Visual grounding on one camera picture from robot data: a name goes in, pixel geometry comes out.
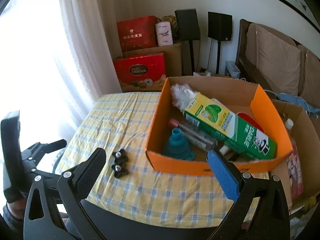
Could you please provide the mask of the person's left hand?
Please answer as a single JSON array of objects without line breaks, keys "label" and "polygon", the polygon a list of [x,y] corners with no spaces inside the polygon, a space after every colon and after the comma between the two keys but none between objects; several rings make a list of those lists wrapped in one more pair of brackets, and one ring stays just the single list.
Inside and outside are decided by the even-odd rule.
[{"label": "person's left hand", "polygon": [[17,220],[24,219],[26,201],[25,199],[19,199],[12,203],[6,203],[7,210]]}]

